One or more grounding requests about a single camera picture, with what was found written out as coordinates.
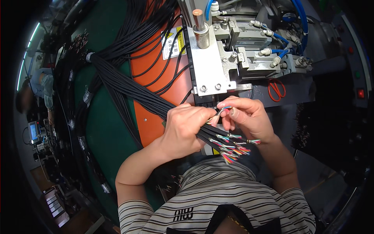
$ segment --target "green mat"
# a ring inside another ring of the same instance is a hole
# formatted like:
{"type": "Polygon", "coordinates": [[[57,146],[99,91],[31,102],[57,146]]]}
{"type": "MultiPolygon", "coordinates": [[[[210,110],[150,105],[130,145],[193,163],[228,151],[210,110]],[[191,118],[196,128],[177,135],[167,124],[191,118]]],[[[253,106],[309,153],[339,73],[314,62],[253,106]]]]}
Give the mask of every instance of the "green mat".
{"type": "MultiPolygon", "coordinates": [[[[114,41],[119,28],[123,24],[125,14],[126,1],[99,0],[78,26],[72,38],[87,30],[89,35],[86,49],[92,49],[93,51],[104,49],[114,41]]],[[[124,74],[129,74],[129,64],[123,64],[120,70],[124,74]]],[[[82,99],[94,74],[95,68],[90,65],[82,69],[76,76],[76,105],[82,99]]],[[[133,119],[135,119],[134,103],[132,100],[129,100],[128,103],[133,119]]],[[[100,88],[91,101],[86,140],[109,185],[115,189],[114,181],[119,167],[128,156],[137,151],[137,148],[104,86],[100,88]]],[[[103,193],[101,186],[94,180],[92,174],[90,179],[100,203],[106,209],[107,215],[113,220],[113,223],[119,225],[117,204],[107,194],[103,193]]],[[[156,210],[163,204],[163,201],[150,194],[147,189],[148,200],[156,210]]]]}

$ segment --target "striped shirt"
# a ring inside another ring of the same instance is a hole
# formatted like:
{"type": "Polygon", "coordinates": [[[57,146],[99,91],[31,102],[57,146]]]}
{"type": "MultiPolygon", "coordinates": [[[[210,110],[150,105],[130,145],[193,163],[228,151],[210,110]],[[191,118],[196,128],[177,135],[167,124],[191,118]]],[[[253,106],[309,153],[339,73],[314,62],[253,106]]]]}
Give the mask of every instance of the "striped shirt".
{"type": "Polygon", "coordinates": [[[167,228],[204,233],[222,204],[240,208],[256,228],[279,218],[282,233],[314,233],[314,216],[298,188],[282,194],[256,182],[253,172],[223,158],[204,160],[183,175],[176,196],[155,212],[140,200],[122,203],[118,208],[121,233],[165,233],[167,228]]]}

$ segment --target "display screen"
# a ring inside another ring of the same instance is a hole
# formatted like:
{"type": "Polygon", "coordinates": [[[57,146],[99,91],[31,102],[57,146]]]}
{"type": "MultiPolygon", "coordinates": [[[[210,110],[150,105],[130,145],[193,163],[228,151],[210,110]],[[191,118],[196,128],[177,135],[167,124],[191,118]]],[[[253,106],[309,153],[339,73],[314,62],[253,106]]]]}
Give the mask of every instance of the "display screen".
{"type": "Polygon", "coordinates": [[[38,137],[36,136],[36,124],[31,124],[30,125],[30,132],[31,132],[31,139],[35,140],[38,137]]]}

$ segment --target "scissors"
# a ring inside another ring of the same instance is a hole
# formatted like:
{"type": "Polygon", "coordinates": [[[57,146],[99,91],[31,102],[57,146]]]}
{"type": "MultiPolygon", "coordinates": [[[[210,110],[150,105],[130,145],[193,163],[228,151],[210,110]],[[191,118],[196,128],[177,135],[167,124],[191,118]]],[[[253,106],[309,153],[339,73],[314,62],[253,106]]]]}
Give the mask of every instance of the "scissors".
{"type": "Polygon", "coordinates": [[[279,102],[281,100],[282,97],[285,97],[286,96],[286,88],[284,87],[283,83],[277,79],[270,79],[268,81],[268,86],[267,86],[267,91],[269,92],[269,96],[270,98],[275,101],[275,102],[279,102]],[[278,89],[278,86],[277,86],[277,83],[280,84],[282,87],[283,87],[283,95],[281,94],[281,92],[279,91],[278,89]],[[275,93],[277,94],[278,96],[278,99],[275,99],[271,92],[270,92],[270,86],[274,89],[275,93]]]}

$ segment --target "fluorescent light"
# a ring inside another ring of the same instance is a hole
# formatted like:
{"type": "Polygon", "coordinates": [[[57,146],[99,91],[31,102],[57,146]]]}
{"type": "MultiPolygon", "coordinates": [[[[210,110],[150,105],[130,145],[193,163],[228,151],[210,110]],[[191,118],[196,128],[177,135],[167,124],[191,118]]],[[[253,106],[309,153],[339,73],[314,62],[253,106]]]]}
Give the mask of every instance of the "fluorescent light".
{"type": "MultiPolygon", "coordinates": [[[[31,38],[30,38],[30,40],[28,42],[27,48],[30,46],[31,41],[32,41],[32,39],[33,39],[33,37],[34,37],[34,35],[36,33],[36,30],[38,29],[39,25],[40,25],[40,23],[38,23],[38,25],[36,25],[36,28],[35,28],[33,34],[31,35],[31,38]]],[[[19,87],[19,81],[21,79],[21,73],[22,73],[23,64],[25,62],[26,54],[27,54],[27,51],[25,52],[25,55],[24,55],[24,58],[23,58],[22,64],[21,64],[21,69],[19,70],[18,83],[17,83],[17,91],[18,91],[18,87],[19,87]]]]}
{"type": "Polygon", "coordinates": [[[18,91],[18,87],[19,87],[19,81],[21,80],[21,73],[22,73],[22,67],[23,67],[23,63],[24,63],[24,62],[25,62],[25,61],[22,60],[21,69],[19,70],[19,77],[18,77],[17,91],[18,91]]]}
{"type": "Polygon", "coordinates": [[[33,39],[33,37],[34,37],[34,35],[35,35],[35,32],[36,32],[36,30],[38,29],[39,25],[40,25],[40,23],[38,23],[38,25],[36,25],[36,28],[35,28],[35,30],[34,30],[32,36],[31,36],[31,38],[30,38],[30,41],[32,41],[32,39],[33,39]]]}

